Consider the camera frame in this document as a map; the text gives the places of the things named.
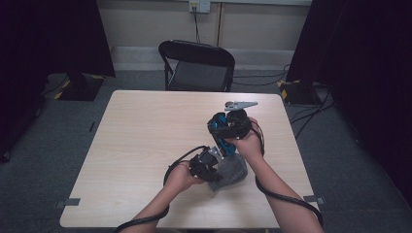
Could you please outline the thin wall conduit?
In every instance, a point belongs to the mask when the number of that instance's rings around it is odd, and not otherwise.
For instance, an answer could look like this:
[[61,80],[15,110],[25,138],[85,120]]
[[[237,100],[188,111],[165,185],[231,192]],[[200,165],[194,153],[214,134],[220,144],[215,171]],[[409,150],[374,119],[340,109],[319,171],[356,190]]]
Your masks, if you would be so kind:
[[216,45],[221,45],[222,38],[222,28],[223,28],[223,17],[224,17],[224,3],[219,3],[217,8],[217,34],[216,34]]

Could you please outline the grey tape piece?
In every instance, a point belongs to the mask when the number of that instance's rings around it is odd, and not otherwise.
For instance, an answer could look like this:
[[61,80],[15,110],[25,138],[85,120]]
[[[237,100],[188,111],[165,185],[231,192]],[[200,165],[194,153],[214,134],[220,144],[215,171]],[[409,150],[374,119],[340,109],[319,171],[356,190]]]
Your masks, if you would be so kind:
[[316,202],[318,205],[323,205],[326,200],[323,197],[318,197],[316,195],[307,195],[303,196],[304,201],[306,202]]
[[67,206],[78,206],[80,204],[80,198],[67,198],[65,200],[60,200],[55,203],[58,209],[64,209]]

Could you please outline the black curtain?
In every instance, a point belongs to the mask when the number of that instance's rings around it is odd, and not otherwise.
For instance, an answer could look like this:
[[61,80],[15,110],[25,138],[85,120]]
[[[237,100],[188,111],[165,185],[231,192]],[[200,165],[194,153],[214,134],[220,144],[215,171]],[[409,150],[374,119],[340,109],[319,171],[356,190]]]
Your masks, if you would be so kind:
[[312,0],[287,79],[330,85],[412,207],[412,0]]
[[0,162],[57,73],[115,74],[97,0],[0,0]]

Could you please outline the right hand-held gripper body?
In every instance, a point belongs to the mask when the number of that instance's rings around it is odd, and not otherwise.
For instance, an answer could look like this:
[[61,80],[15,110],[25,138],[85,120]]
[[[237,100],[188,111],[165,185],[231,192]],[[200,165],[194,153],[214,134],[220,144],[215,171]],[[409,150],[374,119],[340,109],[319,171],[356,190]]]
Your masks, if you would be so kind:
[[226,120],[228,126],[234,133],[233,138],[242,139],[244,138],[252,128],[251,121],[245,111],[246,108],[256,106],[258,104],[257,101],[254,102],[238,102],[238,101],[231,101],[234,104],[230,107],[225,107],[227,111]]

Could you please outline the person's right hand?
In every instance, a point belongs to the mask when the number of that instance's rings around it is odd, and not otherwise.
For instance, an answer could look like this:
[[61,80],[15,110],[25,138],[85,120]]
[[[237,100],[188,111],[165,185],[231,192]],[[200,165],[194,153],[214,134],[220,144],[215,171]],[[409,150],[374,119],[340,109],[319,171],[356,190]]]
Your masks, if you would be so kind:
[[233,144],[246,161],[252,165],[263,159],[263,139],[258,121],[250,117],[250,122],[252,128],[243,139],[231,138],[226,139],[226,141]]

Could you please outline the black folding chair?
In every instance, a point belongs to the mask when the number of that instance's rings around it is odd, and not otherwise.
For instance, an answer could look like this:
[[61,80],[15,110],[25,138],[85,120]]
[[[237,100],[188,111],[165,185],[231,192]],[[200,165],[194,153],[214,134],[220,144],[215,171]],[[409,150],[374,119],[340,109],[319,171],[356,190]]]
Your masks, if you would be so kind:
[[165,89],[229,92],[235,59],[220,47],[182,40],[158,46],[164,62]]

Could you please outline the black stand base striped tape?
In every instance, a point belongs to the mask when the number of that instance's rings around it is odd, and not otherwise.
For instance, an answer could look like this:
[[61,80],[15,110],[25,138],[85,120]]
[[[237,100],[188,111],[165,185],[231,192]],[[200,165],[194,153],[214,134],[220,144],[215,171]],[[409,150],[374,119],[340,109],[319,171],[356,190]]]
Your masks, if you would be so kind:
[[101,76],[81,74],[77,79],[69,78],[55,94],[55,100],[93,101],[105,79]]
[[290,105],[318,105],[320,97],[311,84],[301,81],[285,82],[278,81],[280,95],[286,104]]

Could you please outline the grey cloth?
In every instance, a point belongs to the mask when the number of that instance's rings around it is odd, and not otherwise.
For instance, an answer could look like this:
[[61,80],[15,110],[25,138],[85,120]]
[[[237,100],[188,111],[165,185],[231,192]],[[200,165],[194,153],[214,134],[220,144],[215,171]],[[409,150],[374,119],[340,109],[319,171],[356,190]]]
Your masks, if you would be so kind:
[[244,157],[238,153],[224,158],[218,165],[218,174],[223,178],[217,182],[208,182],[213,192],[243,181],[248,175]]

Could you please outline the person's left hand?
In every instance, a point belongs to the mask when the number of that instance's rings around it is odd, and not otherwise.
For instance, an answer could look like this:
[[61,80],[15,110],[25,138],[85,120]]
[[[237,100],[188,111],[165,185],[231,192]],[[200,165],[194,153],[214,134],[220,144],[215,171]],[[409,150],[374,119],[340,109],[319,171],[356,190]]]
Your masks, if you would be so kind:
[[190,173],[189,163],[183,161],[172,169],[164,188],[170,193],[179,194],[194,184],[203,184],[203,181],[194,177]]

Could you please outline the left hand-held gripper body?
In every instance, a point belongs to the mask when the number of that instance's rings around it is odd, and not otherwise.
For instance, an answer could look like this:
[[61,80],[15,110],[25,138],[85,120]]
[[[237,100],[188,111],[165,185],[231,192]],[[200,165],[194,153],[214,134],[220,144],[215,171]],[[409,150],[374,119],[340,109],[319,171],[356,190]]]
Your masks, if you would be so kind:
[[216,147],[207,148],[189,161],[190,174],[204,182],[219,182],[223,178],[216,168],[220,159],[220,151]]

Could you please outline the blue toy car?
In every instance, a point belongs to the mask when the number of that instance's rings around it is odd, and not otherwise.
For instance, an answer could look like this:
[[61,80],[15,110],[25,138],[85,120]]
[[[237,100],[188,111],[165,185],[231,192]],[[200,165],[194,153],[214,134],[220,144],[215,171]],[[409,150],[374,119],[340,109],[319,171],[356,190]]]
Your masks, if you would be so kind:
[[[225,113],[216,113],[208,121],[207,128],[209,130],[210,128],[221,128],[221,127],[229,127],[226,117],[225,117]],[[233,154],[235,154],[236,147],[233,144],[227,142],[225,139],[218,139],[215,137],[213,137],[213,139],[215,140],[215,143],[217,144],[223,157],[228,157],[228,156],[232,156]]]

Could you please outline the white wall socket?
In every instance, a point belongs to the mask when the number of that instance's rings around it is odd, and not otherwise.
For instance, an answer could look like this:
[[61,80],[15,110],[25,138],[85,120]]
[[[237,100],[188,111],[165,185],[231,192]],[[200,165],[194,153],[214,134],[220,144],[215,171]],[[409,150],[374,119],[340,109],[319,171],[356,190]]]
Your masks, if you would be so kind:
[[207,0],[189,0],[189,11],[191,13],[209,14],[211,2]]

